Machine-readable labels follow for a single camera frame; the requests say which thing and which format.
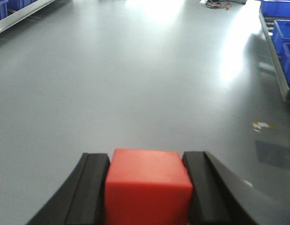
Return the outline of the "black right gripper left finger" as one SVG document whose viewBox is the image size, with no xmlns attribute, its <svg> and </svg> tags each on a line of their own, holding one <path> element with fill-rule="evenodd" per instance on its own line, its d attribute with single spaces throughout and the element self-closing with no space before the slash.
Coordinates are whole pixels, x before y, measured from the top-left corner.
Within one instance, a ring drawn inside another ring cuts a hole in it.
<svg viewBox="0 0 290 225">
<path fill-rule="evenodd" d="M 30 219 L 29 225 L 102 225 L 106 153 L 83 153 L 68 178 Z"/>
</svg>

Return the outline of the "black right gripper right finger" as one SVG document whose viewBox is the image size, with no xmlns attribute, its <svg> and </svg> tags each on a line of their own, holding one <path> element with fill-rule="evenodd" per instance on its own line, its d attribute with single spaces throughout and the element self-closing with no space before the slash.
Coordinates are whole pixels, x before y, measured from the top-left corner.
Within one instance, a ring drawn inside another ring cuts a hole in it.
<svg viewBox="0 0 290 225">
<path fill-rule="evenodd" d="M 191 225 L 278 225 L 279 207 L 241 183 L 204 151 L 185 151 L 182 161 L 193 184 Z"/>
</svg>

